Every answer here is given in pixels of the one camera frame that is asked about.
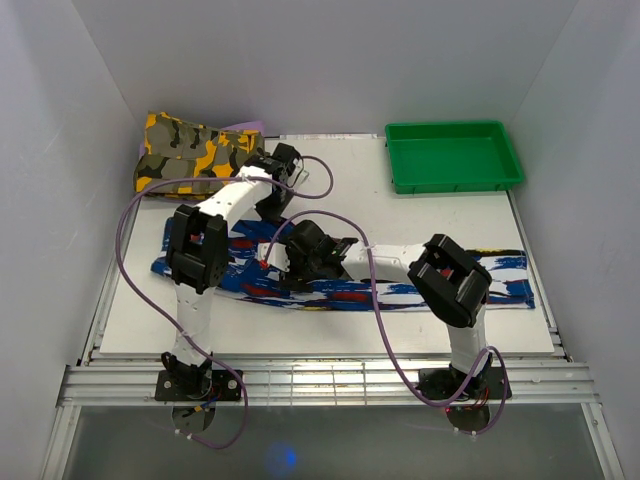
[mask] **red patch on fabric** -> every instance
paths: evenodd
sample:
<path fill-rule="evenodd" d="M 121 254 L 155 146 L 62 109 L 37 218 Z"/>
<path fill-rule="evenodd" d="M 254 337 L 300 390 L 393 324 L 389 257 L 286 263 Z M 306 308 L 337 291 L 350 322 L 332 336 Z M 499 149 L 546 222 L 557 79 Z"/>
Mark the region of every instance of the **red patch on fabric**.
<path fill-rule="evenodd" d="M 268 288 L 260 288 L 248 283 L 240 284 L 240 288 L 244 289 L 249 295 L 254 297 L 281 297 L 280 292 L 269 290 Z"/>
<path fill-rule="evenodd" d="M 235 248 L 251 248 L 253 247 L 253 242 L 248 238 L 232 238 L 231 246 Z"/>
<path fill-rule="evenodd" d="M 371 295 L 358 292 L 335 292 L 329 294 L 332 300 L 339 302 L 371 303 Z"/>

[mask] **camouflage bag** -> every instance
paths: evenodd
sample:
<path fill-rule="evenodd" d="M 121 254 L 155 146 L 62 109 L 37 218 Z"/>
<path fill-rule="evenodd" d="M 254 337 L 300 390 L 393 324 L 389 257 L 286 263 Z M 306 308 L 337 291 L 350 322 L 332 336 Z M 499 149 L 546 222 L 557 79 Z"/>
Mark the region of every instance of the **camouflage bag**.
<path fill-rule="evenodd" d="M 220 130 L 149 112 L 144 131 L 144 154 L 134 173 L 136 192 L 162 180 L 232 177 L 256 153 L 264 154 L 264 137 L 257 130 Z M 167 185 L 150 195 L 204 200 L 222 182 Z"/>

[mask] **folded cloth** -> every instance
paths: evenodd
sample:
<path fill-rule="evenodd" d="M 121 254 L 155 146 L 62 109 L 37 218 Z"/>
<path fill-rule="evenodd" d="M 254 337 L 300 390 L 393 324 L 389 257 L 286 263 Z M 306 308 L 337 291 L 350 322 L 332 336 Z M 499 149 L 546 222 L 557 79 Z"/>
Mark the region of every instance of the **folded cloth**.
<path fill-rule="evenodd" d="M 264 154 L 262 122 L 232 125 L 229 129 L 207 127 L 149 112 L 144 131 L 144 152 L 134 173 L 134 187 L 141 192 L 149 185 L 178 178 L 232 177 L 255 154 Z M 204 200 L 222 188 L 220 182 L 185 182 L 166 185 L 150 195 Z"/>
<path fill-rule="evenodd" d="M 171 276 L 167 265 L 167 249 L 173 219 L 164 228 L 162 251 L 151 265 L 159 275 Z M 279 272 L 263 269 L 255 258 L 259 243 L 269 242 L 277 223 L 240 220 L 229 234 L 229 266 L 216 293 L 247 302 L 301 310 L 370 311 L 371 285 L 349 280 L 315 280 L 312 293 L 285 290 L 278 285 Z M 288 225 L 287 235 L 293 224 Z M 531 285 L 527 278 L 527 256 L 522 250 L 467 250 L 485 267 L 493 282 L 487 308 L 534 308 Z M 429 310 L 413 285 L 379 283 L 378 303 L 381 310 Z"/>

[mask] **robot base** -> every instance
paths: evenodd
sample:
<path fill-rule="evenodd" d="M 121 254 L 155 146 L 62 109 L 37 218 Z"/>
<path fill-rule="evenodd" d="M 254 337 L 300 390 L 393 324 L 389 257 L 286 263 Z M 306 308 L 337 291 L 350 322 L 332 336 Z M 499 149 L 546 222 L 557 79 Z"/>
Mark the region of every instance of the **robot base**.
<path fill-rule="evenodd" d="M 242 377 L 242 370 L 236 370 L 238 375 Z M 155 400 L 158 402 L 197 402 L 204 399 L 194 398 L 186 395 L 172 381 L 172 376 L 166 370 L 158 374 L 158 382 L 156 383 Z M 242 390 L 236 379 L 226 370 L 213 370 L 211 372 L 211 388 L 216 392 L 218 397 L 216 402 L 237 402 L 242 397 Z"/>
<path fill-rule="evenodd" d="M 445 400 L 456 392 L 463 379 L 454 377 L 451 368 L 424 368 L 418 372 L 417 388 L 430 400 Z M 474 399 L 488 388 L 488 400 L 501 400 L 504 387 L 502 368 L 489 367 L 483 372 L 482 381 L 471 381 L 465 392 Z M 507 398 L 511 396 L 511 388 L 507 387 Z"/>

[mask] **colorful towel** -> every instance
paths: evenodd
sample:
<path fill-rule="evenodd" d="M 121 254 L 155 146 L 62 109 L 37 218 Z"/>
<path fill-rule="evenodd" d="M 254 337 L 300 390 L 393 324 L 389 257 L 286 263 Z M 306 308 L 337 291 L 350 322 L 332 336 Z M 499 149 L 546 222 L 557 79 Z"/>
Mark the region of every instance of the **colorful towel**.
<path fill-rule="evenodd" d="M 165 224 L 162 251 L 151 270 L 170 277 L 166 262 L 172 218 Z M 266 221 L 241 220 L 229 235 L 227 272 L 216 293 L 247 302 L 302 310 L 370 311 L 371 286 L 348 280 L 316 280 L 312 293 L 291 292 L 278 285 L 279 272 L 263 269 L 255 259 L 258 243 L 269 242 L 278 225 Z M 285 228 L 287 234 L 292 225 Z M 527 257 L 522 250 L 468 250 L 493 278 L 488 308 L 534 308 L 527 278 Z M 378 302 L 382 310 L 429 310 L 413 285 L 379 283 Z"/>

